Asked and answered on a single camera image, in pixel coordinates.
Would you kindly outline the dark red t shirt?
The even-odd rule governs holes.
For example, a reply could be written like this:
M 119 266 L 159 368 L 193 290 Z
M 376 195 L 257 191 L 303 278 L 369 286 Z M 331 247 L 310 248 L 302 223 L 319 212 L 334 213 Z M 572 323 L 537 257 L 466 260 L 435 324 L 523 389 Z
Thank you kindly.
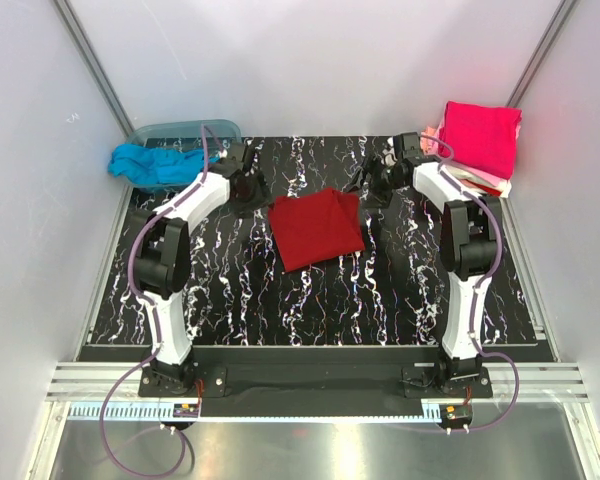
M 268 221 L 285 270 L 362 251 L 359 206 L 358 196 L 333 188 L 276 198 L 269 206 Z

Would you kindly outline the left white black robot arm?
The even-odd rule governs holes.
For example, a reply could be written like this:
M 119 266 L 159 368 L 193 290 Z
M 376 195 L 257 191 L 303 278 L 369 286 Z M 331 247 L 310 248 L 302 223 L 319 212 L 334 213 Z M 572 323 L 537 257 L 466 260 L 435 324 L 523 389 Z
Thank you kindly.
M 141 362 L 142 387 L 161 395 L 203 391 L 185 326 L 183 290 L 192 273 L 191 236 L 211 213 L 227 205 L 245 218 L 271 202 L 255 147 L 236 142 L 214 162 L 203 159 L 191 185 L 154 210 L 133 216 L 129 288 L 150 321 L 151 353 Z

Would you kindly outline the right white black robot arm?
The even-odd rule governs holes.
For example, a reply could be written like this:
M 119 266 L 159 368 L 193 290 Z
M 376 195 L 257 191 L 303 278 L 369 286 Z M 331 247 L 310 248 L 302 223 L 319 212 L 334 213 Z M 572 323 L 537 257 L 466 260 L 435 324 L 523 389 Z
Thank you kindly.
M 403 133 L 390 138 L 388 147 L 363 160 L 345 191 L 366 189 L 365 207 L 386 208 L 395 191 L 411 187 L 441 213 L 439 256 L 450 287 L 447 324 L 434 366 L 420 381 L 406 384 L 460 396 L 486 382 L 480 330 L 486 295 L 503 256 L 500 200 L 455 178 L 449 170 L 454 151 L 434 136 Z

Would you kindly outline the folded salmon t shirt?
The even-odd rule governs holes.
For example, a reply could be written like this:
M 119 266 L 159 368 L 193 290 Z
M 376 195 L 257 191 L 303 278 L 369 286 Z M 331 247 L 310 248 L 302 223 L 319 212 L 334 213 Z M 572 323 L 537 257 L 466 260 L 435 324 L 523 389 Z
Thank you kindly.
M 427 126 L 420 134 L 420 146 L 426 154 L 438 152 L 439 129 Z

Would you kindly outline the folded white t shirt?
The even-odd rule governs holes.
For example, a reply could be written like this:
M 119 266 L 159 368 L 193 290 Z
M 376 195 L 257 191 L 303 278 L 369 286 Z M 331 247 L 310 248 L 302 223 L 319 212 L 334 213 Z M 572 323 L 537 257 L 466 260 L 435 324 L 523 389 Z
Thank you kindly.
M 483 172 L 472 167 L 452 164 L 451 166 L 448 166 L 447 169 L 456 179 L 458 179 L 467 188 L 469 187 L 466 181 L 470 180 L 472 182 L 486 185 L 499 190 L 501 192 L 500 197 L 502 198 L 507 198 L 512 188 L 511 182 L 509 180 L 489 174 L 487 172 Z

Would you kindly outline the clear blue plastic bin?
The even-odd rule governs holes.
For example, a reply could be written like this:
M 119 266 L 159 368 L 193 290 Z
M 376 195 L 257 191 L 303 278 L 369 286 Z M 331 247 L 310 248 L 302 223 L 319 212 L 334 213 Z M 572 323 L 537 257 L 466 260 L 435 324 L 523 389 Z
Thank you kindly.
M 179 152 L 203 149 L 204 155 L 208 154 L 210 163 L 214 165 L 222 152 L 234 142 L 241 143 L 239 127 L 231 121 L 220 119 L 148 125 L 135 130 L 123 144 L 173 149 Z M 133 187 L 145 191 L 182 189 L 189 185 L 154 188 L 136 187 L 126 178 L 120 178 Z

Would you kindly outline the blue t shirt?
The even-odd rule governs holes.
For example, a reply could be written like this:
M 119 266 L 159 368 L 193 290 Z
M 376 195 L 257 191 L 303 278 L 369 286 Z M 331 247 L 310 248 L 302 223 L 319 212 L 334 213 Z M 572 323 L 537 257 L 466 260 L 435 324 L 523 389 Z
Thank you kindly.
M 203 149 L 179 152 L 133 144 L 116 147 L 107 167 L 110 175 L 146 188 L 188 185 L 203 168 Z

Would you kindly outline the black marble pattern mat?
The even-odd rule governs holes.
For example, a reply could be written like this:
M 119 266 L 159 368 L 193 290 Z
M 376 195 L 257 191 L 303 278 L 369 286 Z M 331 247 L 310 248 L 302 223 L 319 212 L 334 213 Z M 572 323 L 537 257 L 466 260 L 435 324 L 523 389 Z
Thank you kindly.
M 326 187 L 343 190 L 385 137 L 257 137 L 273 199 Z M 147 315 L 129 290 L 132 214 L 175 191 L 134 189 L 87 344 L 151 343 Z M 184 290 L 186 332 L 200 345 L 434 345 L 447 320 L 449 283 L 440 263 L 440 213 L 418 192 L 394 193 L 389 208 L 361 210 L 365 248 L 286 273 L 267 209 L 244 219 L 225 205 L 198 226 Z M 532 345 L 536 328 L 508 248 L 485 300 L 482 342 Z

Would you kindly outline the folded magenta t shirt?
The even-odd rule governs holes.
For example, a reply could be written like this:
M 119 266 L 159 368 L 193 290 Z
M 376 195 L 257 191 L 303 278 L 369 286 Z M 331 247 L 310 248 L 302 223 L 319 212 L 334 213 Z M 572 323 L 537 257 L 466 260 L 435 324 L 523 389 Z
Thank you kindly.
M 521 121 L 520 109 L 449 101 L 439 138 L 457 163 L 510 180 Z

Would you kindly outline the folded light pink t shirt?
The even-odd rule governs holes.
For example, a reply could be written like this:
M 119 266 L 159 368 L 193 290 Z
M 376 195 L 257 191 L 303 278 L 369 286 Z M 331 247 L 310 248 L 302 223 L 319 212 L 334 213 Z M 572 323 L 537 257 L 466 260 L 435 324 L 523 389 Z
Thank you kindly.
M 437 130 L 427 127 L 423 132 L 420 133 L 420 137 L 421 148 L 423 151 L 426 154 L 438 155 L 442 157 L 446 169 L 456 179 L 464 183 L 482 185 L 483 187 L 500 191 L 511 186 L 511 183 L 508 179 L 498 177 L 476 167 L 471 167 L 453 160 L 450 148 L 447 147 L 444 142 L 440 142 Z

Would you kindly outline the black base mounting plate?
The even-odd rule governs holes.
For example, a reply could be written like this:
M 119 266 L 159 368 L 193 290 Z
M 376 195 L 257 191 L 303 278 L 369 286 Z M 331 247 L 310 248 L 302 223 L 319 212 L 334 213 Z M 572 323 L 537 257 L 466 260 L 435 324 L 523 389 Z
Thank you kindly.
M 477 360 L 435 346 L 196 346 L 181 367 L 143 369 L 142 397 L 200 398 L 216 417 L 406 417 L 423 400 L 489 399 Z

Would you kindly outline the left aluminium frame post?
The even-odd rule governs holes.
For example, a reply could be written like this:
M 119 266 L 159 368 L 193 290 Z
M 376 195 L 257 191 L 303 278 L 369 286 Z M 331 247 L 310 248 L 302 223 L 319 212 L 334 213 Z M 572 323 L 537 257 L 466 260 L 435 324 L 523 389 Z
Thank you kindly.
M 134 131 L 133 123 L 127 114 L 102 62 L 94 48 L 72 3 L 68 0 L 52 0 L 51 4 L 70 35 L 85 67 L 91 74 L 97 88 L 107 104 L 114 120 L 125 137 Z

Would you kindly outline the aluminium frame post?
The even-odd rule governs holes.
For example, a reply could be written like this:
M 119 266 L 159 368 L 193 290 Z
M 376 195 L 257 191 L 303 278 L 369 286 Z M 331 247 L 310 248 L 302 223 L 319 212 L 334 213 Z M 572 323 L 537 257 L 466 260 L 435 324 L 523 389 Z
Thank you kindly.
M 127 114 L 102 62 L 94 48 L 72 3 L 68 0 L 52 0 L 51 4 L 70 35 L 85 67 L 91 74 L 97 88 L 107 104 L 114 120 L 125 137 L 134 131 L 133 123 Z
M 533 80 L 539 73 L 541 67 L 547 60 L 551 50 L 557 43 L 561 33 L 566 28 L 574 11 L 577 9 L 579 0 L 560 0 L 549 23 L 540 37 L 533 53 L 518 78 L 511 92 L 507 107 L 519 108 Z

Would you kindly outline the aluminium front rail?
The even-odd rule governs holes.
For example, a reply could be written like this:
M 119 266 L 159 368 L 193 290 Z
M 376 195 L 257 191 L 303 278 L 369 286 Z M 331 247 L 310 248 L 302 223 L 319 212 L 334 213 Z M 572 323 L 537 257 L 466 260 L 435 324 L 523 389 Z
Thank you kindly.
M 130 363 L 65 362 L 57 365 L 47 391 L 48 400 L 98 399 L 107 393 Z M 514 374 L 506 363 L 486 365 L 493 381 L 493 393 L 505 399 L 513 393 Z M 516 365 L 520 402 L 562 403 L 588 400 L 580 371 L 572 363 L 529 363 Z

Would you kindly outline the right aluminium frame post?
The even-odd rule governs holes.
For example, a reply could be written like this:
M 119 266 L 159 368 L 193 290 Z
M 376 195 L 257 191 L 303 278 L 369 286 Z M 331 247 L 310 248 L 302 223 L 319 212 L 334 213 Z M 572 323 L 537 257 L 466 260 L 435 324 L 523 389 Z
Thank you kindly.
M 511 92 L 507 107 L 519 108 L 533 80 L 539 73 L 541 67 L 547 60 L 551 50 L 557 43 L 561 33 L 566 28 L 574 11 L 577 9 L 579 0 L 560 0 L 549 23 L 540 37 L 533 53 L 518 78 Z

